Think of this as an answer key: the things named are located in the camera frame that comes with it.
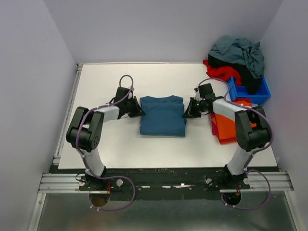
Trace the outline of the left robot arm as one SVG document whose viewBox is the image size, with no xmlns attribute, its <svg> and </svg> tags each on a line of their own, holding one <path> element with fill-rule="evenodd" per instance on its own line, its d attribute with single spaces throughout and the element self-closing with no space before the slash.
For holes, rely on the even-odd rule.
<svg viewBox="0 0 308 231">
<path fill-rule="evenodd" d="M 145 115 L 133 95 L 133 87 L 118 87 L 116 96 L 105 105 L 93 109 L 79 106 L 68 127 L 66 141 L 79 152 L 86 167 L 85 183 L 91 184 L 96 190 L 102 190 L 107 183 L 104 176 L 106 167 L 98 151 L 103 124 L 119 120 L 124 115 L 130 118 Z"/>
</svg>

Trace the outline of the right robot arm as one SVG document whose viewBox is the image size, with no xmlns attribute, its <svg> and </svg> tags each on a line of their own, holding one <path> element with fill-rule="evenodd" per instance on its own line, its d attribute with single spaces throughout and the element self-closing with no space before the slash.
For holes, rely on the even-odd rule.
<svg viewBox="0 0 308 231">
<path fill-rule="evenodd" d="M 218 186 L 231 189 L 246 176 L 254 155 L 267 149 L 273 134 L 261 106 L 249 107 L 232 102 L 227 96 L 216 96 L 210 83 L 198 85 L 182 118 L 200 118 L 203 112 L 222 115 L 235 122 L 237 148 L 225 165 Z"/>
</svg>

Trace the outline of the teal blue t-shirt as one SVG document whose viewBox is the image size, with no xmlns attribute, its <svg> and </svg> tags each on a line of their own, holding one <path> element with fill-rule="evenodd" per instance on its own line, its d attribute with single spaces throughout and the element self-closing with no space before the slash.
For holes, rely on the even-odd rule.
<svg viewBox="0 0 308 231">
<path fill-rule="evenodd" d="M 183 98 L 168 96 L 140 98 L 145 115 L 141 117 L 140 134 L 149 136 L 185 137 L 186 119 Z"/>
</svg>

